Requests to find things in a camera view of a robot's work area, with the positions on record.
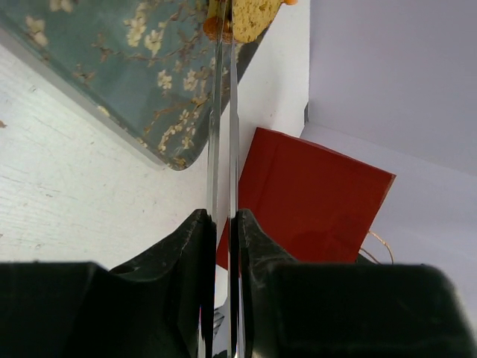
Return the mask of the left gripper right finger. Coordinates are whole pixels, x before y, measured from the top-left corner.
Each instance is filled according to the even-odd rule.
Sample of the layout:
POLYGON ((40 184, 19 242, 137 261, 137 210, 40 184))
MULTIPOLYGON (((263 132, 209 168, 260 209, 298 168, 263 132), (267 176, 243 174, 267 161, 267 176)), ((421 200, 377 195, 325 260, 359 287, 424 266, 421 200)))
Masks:
POLYGON ((249 210, 231 223, 233 357, 474 357, 451 280, 427 265, 304 263, 249 210))

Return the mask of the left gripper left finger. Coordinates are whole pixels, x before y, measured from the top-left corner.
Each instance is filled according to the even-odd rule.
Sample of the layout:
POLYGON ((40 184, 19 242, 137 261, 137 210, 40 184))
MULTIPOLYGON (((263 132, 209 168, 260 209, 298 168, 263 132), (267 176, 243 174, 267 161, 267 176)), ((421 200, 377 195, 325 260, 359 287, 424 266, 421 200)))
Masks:
POLYGON ((1 355, 212 356, 214 237, 199 209, 110 270, 93 262, 2 263, 1 355))

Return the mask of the red paper bag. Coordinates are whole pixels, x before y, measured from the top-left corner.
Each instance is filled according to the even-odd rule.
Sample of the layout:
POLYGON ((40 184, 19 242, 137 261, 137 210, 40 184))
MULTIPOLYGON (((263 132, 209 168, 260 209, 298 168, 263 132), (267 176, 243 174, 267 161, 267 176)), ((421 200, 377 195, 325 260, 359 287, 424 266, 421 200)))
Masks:
POLYGON ((394 178, 322 145, 257 128, 238 206, 298 260, 352 263, 394 178))

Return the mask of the sliced bread piece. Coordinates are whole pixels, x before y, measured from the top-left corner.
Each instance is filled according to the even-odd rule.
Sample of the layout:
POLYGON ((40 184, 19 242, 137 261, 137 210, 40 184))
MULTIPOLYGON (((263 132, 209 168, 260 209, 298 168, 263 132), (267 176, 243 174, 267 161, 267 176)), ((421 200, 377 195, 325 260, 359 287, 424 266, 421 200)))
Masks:
POLYGON ((274 21, 289 0, 209 1, 203 32, 211 41, 251 43, 274 21))

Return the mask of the metal serving tongs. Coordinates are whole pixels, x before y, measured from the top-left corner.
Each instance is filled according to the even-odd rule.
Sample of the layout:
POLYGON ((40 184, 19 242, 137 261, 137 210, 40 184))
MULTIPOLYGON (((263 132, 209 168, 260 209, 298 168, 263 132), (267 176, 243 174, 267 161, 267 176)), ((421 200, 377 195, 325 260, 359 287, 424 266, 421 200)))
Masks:
POLYGON ((240 247, 237 228, 239 115, 233 1, 211 1, 204 33, 215 44, 207 150, 207 210, 216 242, 227 229, 227 356, 244 357, 240 247))

